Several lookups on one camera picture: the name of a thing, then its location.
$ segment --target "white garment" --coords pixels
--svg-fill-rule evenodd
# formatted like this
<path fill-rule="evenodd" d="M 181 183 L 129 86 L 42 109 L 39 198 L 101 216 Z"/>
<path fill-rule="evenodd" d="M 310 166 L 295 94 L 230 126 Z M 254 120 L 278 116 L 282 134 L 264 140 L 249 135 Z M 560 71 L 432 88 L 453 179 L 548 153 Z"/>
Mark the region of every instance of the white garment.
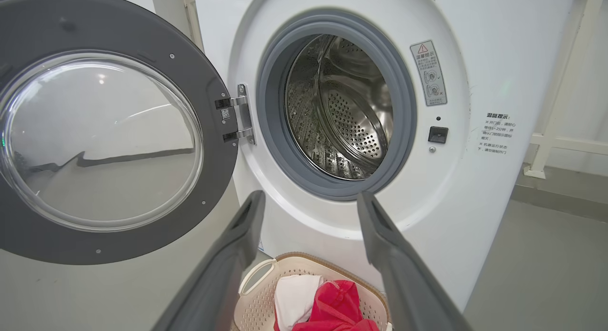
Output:
<path fill-rule="evenodd" d="M 280 331 L 291 331 L 294 325 L 310 318 L 314 295 L 322 284 L 321 275 L 291 275 L 278 280 L 274 292 L 274 308 Z"/>

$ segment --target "open round door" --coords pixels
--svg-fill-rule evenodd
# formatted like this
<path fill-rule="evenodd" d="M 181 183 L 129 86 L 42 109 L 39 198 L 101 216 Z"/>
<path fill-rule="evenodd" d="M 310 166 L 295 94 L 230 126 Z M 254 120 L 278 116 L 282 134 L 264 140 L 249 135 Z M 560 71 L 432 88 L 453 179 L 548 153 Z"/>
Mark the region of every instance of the open round door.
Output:
<path fill-rule="evenodd" d="M 2 249 L 131 259 L 217 204 L 237 122 L 180 31 L 125 0 L 0 0 L 0 35 Z"/>

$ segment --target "warning sticker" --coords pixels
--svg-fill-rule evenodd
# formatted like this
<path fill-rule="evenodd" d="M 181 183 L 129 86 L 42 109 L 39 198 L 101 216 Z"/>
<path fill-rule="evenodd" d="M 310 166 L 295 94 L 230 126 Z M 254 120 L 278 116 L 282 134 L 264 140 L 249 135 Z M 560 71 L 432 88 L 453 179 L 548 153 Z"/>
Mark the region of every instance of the warning sticker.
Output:
<path fill-rule="evenodd" d="M 477 150 L 488 154 L 506 155 L 517 124 L 508 114 L 488 113 L 477 139 Z"/>
<path fill-rule="evenodd" d="M 447 104 L 446 87 L 443 83 L 443 74 L 433 41 L 429 40 L 412 45 L 410 50 L 412 50 L 412 55 L 418 67 L 418 74 L 422 80 L 426 105 Z"/>

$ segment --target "laundry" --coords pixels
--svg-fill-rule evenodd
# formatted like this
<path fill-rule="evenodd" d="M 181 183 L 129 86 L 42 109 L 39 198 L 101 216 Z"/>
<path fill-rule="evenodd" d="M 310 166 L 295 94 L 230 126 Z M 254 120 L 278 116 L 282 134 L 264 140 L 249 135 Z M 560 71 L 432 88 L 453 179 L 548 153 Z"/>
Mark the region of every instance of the laundry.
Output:
<path fill-rule="evenodd" d="M 296 324 L 293 331 L 378 331 L 378 326 L 363 318 L 356 284 L 336 280 L 319 287 L 310 319 Z"/>
<path fill-rule="evenodd" d="M 321 275 L 284 276 L 276 283 L 275 331 L 291 331 L 294 325 L 310 318 L 315 292 L 323 284 Z"/>

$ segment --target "beige laundry basket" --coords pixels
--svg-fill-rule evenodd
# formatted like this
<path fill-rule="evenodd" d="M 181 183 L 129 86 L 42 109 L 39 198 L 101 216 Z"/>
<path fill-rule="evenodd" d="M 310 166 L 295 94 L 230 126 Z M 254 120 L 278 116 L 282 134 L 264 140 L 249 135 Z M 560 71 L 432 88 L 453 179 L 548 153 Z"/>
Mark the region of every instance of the beige laundry basket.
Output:
<path fill-rule="evenodd" d="M 270 266 L 257 283 L 246 292 L 245 286 L 261 268 Z M 373 320 L 380 331 L 392 331 L 386 298 L 368 283 L 338 266 L 312 255 L 287 253 L 260 262 L 252 268 L 241 283 L 239 299 L 234 309 L 234 323 L 240 331 L 271 331 L 274 327 L 274 290 L 282 276 L 294 274 L 323 275 L 324 281 L 350 280 L 357 284 L 363 318 Z"/>

